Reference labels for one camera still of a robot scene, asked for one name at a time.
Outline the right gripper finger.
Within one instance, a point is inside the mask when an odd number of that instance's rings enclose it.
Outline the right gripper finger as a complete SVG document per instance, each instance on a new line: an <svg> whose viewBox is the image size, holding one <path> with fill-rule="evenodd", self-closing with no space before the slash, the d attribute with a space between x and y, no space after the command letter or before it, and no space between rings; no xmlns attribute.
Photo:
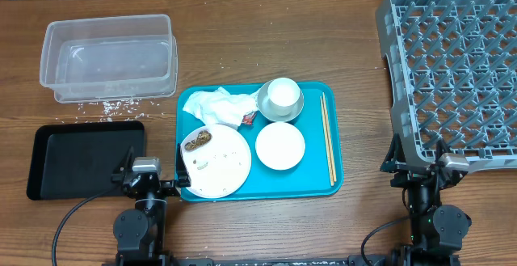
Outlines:
<svg viewBox="0 0 517 266"><path fill-rule="evenodd" d="M447 143L445 142L445 140L443 138L440 138L436 142L435 161L438 162L443 154L450 153L450 152L451 152L450 147L447 145Z"/></svg>
<svg viewBox="0 0 517 266"><path fill-rule="evenodd" d="M401 164L404 163L404 152L402 149L401 138L398 133L393 135L389 151L385 160L381 164L383 172L397 172Z"/></svg>

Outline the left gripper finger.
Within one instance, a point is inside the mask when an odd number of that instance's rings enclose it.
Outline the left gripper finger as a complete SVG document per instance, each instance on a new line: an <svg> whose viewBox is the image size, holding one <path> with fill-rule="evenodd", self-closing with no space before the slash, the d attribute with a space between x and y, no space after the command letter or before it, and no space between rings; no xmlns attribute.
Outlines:
<svg viewBox="0 0 517 266"><path fill-rule="evenodd" d="M130 146L128 148L128 150L126 151L124 157L121 159L119 165L114 169L115 174L121 174L126 169L130 169L132 167L133 154L134 154L134 148L132 146Z"/></svg>
<svg viewBox="0 0 517 266"><path fill-rule="evenodd" d="M187 188L191 186L191 179L187 172L185 162L183 161L181 145L177 145L176 156L175 156L175 174L176 174L176 186L178 188Z"/></svg>

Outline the white round plate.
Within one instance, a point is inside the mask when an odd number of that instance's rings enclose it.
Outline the white round plate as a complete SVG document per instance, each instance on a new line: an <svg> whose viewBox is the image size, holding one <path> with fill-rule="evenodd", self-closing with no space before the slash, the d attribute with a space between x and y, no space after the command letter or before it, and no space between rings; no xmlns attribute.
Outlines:
<svg viewBox="0 0 517 266"><path fill-rule="evenodd" d="M212 140L193 151L184 145L201 130L208 130ZM189 133L181 143L183 161L191 179L187 190L197 197L219 199L236 192L251 169L251 152L245 138L227 125L205 125Z"/></svg>

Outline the wooden chopstick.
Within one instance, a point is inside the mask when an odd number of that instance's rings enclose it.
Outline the wooden chopstick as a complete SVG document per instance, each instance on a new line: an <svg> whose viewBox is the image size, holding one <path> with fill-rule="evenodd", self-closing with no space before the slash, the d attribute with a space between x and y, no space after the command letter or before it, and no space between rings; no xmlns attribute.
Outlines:
<svg viewBox="0 0 517 266"><path fill-rule="evenodd" d="M326 155L327 155L327 162L328 162L328 169L329 169L329 176L330 176L330 186L333 187L335 184L334 158L333 158L333 150L331 147L330 123L329 123L329 119L328 119L328 109L326 106L326 96L324 93L322 93L320 100L321 100L321 110L322 110L322 123L323 123L323 129L324 129L324 134L325 134L325 143L326 143Z"/></svg>
<svg viewBox="0 0 517 266"><path fill-rule="evenodd" d="M337 182L335 161L334 161L334 148L332 144L331 130L330 130L330 118L329 110L327 107L326 94L322 94L322 116L324 117L325 130L326 130L326 146L328 153L329 171L330 171L330 183L334 186Z"/></svg>

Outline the small white bowl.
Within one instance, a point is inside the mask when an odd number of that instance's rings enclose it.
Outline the small white bowl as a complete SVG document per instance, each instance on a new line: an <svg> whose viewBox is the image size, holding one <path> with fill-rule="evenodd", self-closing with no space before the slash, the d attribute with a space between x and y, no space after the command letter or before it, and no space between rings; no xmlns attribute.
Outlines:
<svg viewBox="0 0 517 266"><path fill-rule="evenodd" d="M285 171L294 168L303 159L305 139L294 125L270 123L258 133L255 151L266 167Z"/></svg>

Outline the grey bowl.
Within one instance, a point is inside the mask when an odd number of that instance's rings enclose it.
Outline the grey bowl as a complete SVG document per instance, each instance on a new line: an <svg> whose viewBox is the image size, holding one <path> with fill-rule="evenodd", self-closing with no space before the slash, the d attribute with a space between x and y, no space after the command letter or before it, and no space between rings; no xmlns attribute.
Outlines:
<svg viewBox="0 0 517 266"><path fill-rule="evenodd" d="M268 88L269 84L271 83L271 81L272 80L263 84L263 86L258 90L257 99L256 99L257 105L258 105L258 110L268 120L270 120L272 122L289 122L289 121L296 119L301 114L301 111L304 107L304 95L303 95L302 90L301 90L301 97L296 102L292 111L285 116L281 116L272 110L272 107L269 103L269 98L267 96L267 88Z"/></svg>

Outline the white cup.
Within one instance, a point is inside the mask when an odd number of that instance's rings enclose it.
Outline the white cup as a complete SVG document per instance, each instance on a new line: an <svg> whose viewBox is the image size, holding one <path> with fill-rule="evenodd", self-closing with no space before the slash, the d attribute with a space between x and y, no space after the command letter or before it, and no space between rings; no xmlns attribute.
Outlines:
<svg viewBox="0 0 517 266"><path fill-rule="evenodd" d="M278 115L285 116L292 111L301 97L301 89L290 78L277 78L269 84L267 96L272 110Z"/></svg>

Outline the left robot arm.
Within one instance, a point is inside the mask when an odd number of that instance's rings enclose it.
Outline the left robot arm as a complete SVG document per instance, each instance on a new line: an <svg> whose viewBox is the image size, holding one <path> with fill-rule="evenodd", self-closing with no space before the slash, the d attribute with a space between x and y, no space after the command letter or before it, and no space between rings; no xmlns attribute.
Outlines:
<svg viewBox="0 0 517 266"><path fill-rule="evenodd" d="M167 198L179 196L182 188L191 185L191 178L182 160L176 163L175 179L162 180L161 172L159 158L137 157L129 147L111 174L116 188L135 201L113 224L117 265L179 264L164 249Z"/></svg>

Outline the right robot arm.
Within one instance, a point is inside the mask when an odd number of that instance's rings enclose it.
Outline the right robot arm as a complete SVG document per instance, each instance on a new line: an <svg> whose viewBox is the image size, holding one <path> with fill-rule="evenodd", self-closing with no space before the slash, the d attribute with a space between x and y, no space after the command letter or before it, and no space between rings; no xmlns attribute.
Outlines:
<svg viewBox="0 0 517 266"><path fill-rule="evenodd" d="M440 139L435 161L420 167L406 160L401 138L394 134L380 170L393 174L390 185L403 191L410 222L410 244L396 247L387 265L459 265L456 253L472 225L464 211L445 205L440 192L456 186L466 175L469 162L454 154Z"/></svg>

